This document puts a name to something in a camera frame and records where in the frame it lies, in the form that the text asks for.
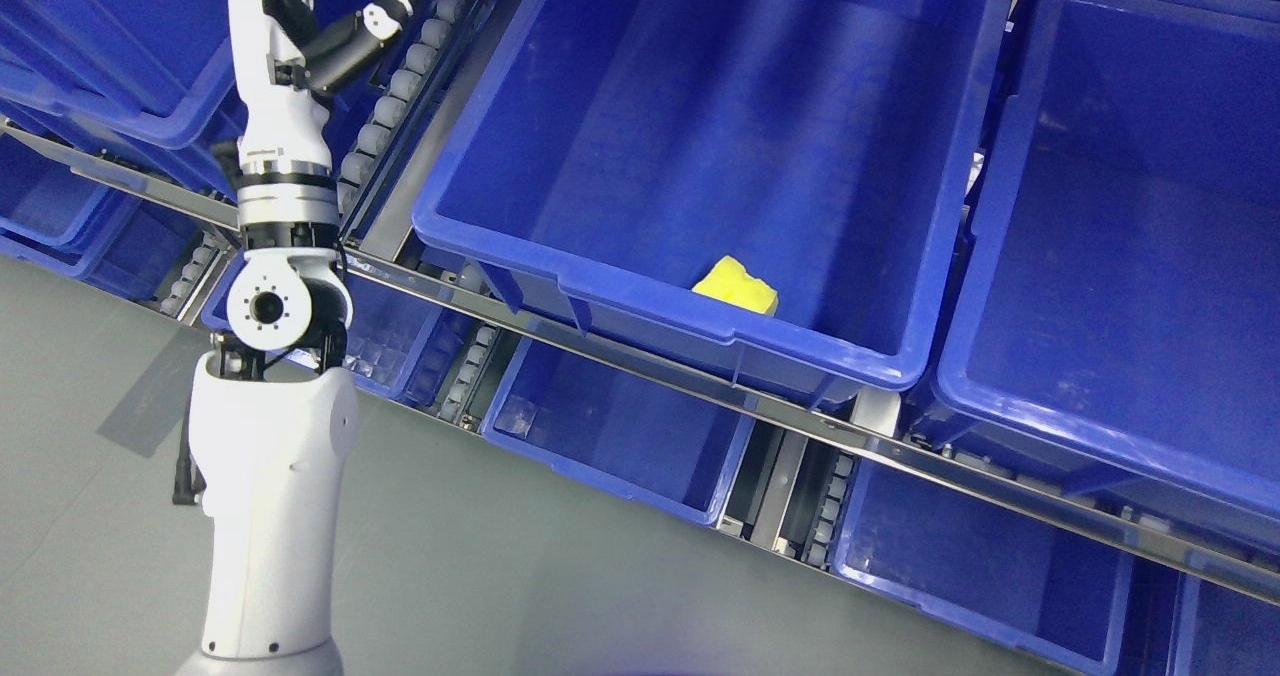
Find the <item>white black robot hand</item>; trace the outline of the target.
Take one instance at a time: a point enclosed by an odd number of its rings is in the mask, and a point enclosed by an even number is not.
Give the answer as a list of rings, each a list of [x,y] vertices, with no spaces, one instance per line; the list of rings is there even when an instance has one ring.
[[[332,99],[399,41],[420,3],[370,0],[321,26],[317,0],[228,0],[236,90],[247,110],[239,169],[329,173],[323,129]]]

